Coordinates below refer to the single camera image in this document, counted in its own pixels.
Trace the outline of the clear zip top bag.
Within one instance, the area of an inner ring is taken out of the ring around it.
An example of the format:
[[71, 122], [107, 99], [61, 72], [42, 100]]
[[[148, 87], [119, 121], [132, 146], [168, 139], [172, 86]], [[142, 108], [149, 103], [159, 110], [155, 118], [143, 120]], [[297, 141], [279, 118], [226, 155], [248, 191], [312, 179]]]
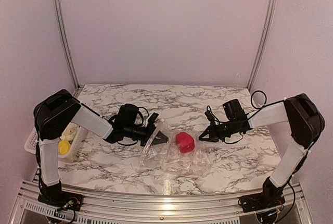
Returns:
[[[142, 169], [159, 168], [166, 173], [199, 177], [209, 172], [211, 167], [209, 152], [206, 145], [202, 141], [199, 141], [199, 133], [197, 131], [171, 130], [169, 124], [164, 119], [160, 120], [157, 124], [155, 131], [159, 130], [169, 137], [169, 141], [164, 144], [152, 146], [153, 134], [151, 135], [140, 155], [139, 165]], [[180, 132], [186, 132], [194, 138], [195, 148], [192, 152], [185, 154], [180, 152], [175, 139], [175, 136]]]

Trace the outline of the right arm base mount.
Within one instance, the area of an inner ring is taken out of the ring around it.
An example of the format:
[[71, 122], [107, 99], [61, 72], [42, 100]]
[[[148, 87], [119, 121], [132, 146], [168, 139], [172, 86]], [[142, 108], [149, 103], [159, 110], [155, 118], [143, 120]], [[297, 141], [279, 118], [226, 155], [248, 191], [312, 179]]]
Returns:
[[244, 213], [248, 213], [251, 211], [282, 206], [285, 202], [285, 198], [282, 194], [265, 198], [263, 193], [256, 193], [241, 196], [238, 200], [238, 205], [242, 208]]

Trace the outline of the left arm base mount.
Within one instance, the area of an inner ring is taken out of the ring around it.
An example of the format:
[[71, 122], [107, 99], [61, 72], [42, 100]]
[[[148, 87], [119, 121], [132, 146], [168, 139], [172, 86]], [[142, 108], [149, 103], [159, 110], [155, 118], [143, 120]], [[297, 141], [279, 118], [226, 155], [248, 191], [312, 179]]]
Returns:
[[50, 192], [40, 193], [38, 201], [50, 206], [57, 207], [57, 211], [81, 209], [83, 195], [66, 192], [62, 190], [51, 190]]

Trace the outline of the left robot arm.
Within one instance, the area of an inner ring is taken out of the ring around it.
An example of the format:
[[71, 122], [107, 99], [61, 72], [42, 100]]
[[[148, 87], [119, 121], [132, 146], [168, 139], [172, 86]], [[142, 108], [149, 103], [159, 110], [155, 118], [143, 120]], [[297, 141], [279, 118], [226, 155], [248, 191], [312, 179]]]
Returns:
[[166, 134], [158, 130], [158, 116], [158, 113], [152, 113], [147, 120], [136, 123], [137, 117], [143, 117], [140, 107], [124, 104], [116, 115], [105, 119], [65, 89], [49, 96], [33, 111], [38, 137], [36, 159], [41, 171], [41, 194], [55, 206], [66, 201], [58, 173], [57, 145], [69, 124], [73, 123], [110, 144], [130, 138], [139, 141], [141, 146], [148, 143], [158, 145], [169, 140]]

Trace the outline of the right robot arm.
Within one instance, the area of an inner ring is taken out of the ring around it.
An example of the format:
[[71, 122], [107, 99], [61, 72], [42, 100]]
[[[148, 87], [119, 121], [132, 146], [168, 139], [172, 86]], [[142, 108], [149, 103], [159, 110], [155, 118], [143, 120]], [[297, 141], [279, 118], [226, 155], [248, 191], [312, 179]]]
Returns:
[[218, 120], [208, 107], [205, 115], [209, 126], [199, 140], [216, 143], [225, 142], [233, 134], [246, 134], [263, 127], [269, 129], [284, 126], [289, 130], [290, 140], [275, 170], [263, 183], [258, 203], [269, 207], [278, 199], [278, 194], [303, 166], [307, 156], [325, 128], [325, 119], [314, 102], [305, 94], [264, 104], [246, 113], [238, 99], [223, 104], [227, 119]]

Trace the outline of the red fake pepper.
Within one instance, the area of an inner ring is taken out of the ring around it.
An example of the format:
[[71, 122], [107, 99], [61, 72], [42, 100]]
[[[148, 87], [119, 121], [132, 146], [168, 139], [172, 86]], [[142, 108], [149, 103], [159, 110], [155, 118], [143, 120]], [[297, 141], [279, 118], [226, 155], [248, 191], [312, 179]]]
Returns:
[[180, 132], [175, 136], [175, 139], [181, 153], [185, 154], [194, 150], [195, 140], [190, 134], [186, 132]]

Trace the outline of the white fake cauliflower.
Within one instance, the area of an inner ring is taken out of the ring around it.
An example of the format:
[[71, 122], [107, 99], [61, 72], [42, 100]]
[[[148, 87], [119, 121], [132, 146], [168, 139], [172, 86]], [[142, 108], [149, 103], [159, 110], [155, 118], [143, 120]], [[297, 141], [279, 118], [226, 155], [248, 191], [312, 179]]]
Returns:
[[75, 123], [69, 123], [65, 130], [63, 131], [62, 135], [60, 136], [61, 140], [67, 140], [67, 141], [73, 141], [77, 132], [78, 132], [79, 126]]

